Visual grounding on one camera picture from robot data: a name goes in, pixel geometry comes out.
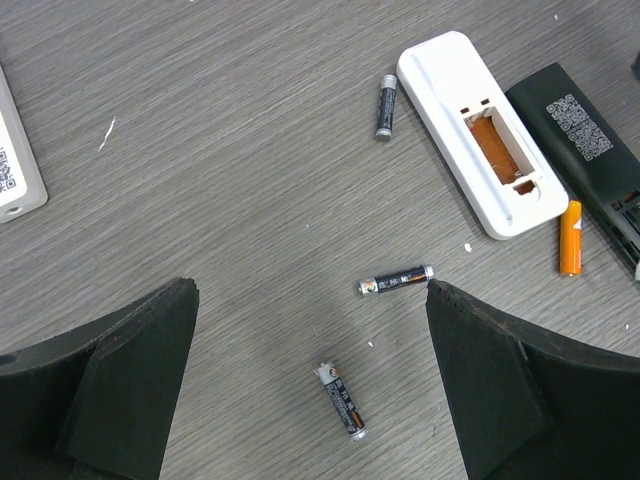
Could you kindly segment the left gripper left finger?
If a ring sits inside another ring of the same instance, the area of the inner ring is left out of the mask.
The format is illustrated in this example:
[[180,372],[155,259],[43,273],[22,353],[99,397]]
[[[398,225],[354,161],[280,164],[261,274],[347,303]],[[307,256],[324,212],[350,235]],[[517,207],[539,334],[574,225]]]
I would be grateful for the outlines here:
[[195,282],[175,278],[2,354],[2,478],[158,478],[198,307]]

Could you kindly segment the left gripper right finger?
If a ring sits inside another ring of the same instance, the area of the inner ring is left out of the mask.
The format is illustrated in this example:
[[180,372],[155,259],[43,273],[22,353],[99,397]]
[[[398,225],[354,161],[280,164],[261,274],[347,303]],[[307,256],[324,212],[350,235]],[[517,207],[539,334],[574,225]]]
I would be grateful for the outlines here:
[[639,360],[428,283],[433,342],[471,479],[636,479]]

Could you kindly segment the orange battery pair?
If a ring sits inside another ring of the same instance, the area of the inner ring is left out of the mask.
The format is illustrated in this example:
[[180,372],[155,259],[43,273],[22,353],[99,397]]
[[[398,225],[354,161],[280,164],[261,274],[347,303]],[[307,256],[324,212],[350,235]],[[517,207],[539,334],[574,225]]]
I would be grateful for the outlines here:
[[571,200],[560,217],[559,272],[582,273],[582,204],[577,200]]

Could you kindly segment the wide white remote control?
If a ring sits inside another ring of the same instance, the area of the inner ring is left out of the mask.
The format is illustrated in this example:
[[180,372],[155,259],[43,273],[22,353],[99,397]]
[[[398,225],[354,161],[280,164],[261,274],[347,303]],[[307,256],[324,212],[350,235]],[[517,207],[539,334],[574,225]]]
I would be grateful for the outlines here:
[[469,38],[405,50],[396,72],[485,231],[508,240],[562,215],[569,197]]

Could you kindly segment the slim white remote control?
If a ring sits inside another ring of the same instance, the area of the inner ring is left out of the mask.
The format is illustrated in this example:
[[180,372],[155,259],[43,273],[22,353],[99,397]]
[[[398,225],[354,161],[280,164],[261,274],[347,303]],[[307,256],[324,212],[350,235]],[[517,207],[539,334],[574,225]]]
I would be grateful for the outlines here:
[[1,223],[6,224],[48,201],[48,193],[15,100],[0,73]]

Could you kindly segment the black remote control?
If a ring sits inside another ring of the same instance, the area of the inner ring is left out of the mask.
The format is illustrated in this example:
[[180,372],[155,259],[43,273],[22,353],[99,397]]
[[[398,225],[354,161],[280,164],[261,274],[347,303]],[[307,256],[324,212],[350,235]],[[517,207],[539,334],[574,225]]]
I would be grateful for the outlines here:
[[540,150],[639,280],[639,160],[558,63],[506,97]]

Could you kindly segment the grey battery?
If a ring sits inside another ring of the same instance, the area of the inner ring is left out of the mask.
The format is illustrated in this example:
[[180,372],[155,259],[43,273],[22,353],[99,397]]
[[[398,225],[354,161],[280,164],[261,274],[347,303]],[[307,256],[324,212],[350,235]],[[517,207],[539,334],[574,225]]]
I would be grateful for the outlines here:
[[374,138],[379,142],[388,142],[392,138],[396,88],[396,76],[392,74],[384,75],[380,85],[376,131],[374,134]]

